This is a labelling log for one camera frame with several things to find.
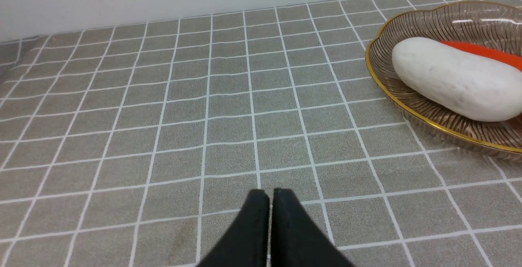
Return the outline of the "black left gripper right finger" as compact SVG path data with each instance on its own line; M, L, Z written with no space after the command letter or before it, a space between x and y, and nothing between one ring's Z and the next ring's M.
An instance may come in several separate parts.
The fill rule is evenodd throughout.
M326 237L291 189L274 189L272 267L353 267Z

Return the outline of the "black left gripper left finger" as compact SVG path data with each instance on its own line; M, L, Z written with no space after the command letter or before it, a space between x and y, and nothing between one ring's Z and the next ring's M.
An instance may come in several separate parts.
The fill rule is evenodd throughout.
M238 215L199 267L265 267L270 200L265 191L250 190Z

